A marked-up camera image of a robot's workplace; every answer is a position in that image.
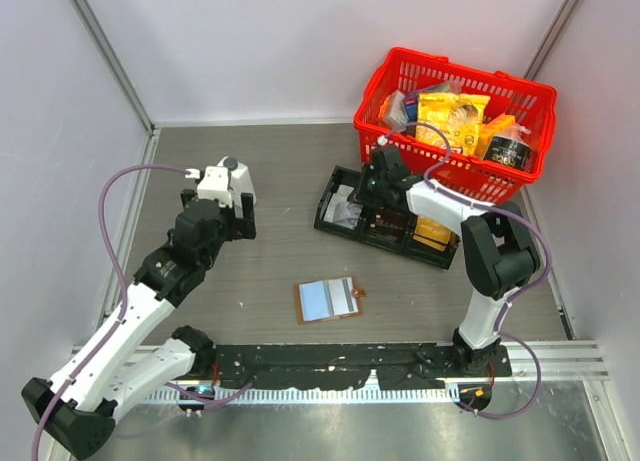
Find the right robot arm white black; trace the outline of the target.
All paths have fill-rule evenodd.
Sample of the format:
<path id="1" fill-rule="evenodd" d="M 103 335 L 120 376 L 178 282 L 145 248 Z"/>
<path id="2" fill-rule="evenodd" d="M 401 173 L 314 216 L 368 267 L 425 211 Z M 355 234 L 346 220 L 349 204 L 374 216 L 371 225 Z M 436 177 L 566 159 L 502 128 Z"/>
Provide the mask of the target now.
<path id="1" fill-rule="evenodd" d="M 541 266 L 518 206 L 477 201 L 413 174 L 393 144 L 374 149 L 353 196 L 366 207 L 429 218 L 460 238 L 472 295 L 454 330 L 451 361 L 465 376 L 482 371 L 497 351 L 512 298 Z"/>

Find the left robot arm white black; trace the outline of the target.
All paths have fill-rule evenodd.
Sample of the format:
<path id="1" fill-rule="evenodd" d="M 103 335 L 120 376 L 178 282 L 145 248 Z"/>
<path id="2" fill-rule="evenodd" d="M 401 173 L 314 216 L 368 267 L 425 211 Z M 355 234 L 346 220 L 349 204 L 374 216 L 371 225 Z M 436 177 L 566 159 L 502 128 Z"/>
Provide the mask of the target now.
<path id="1" fill-rule="evenodd" d="M 112 315 L 63 368 L 22 389 L 38 431 L 77 460 L 99 451 L 122 417 L 158 387 L 184 375 L 202 379 L 216 362 L 214 342 L 183 326 L 143 360 L 125 364 L 204 281 L 224 243 L 256 236 L 253 194 L 241 194 L 239 209 L 192 190 L 181 198 L 166 242 L 144 258 Z"/>

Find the brown leather card holder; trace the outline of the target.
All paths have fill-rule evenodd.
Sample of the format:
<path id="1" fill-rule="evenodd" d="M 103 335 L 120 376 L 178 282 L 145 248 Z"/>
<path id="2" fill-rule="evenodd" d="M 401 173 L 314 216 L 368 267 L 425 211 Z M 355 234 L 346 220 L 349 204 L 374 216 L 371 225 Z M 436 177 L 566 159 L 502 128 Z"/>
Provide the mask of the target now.
<path id="1" fill-rule="evenodd" d="M 296 284 L 293 293 L 301 325 L 360 316 L 366 297 L 353 276 Z"/>

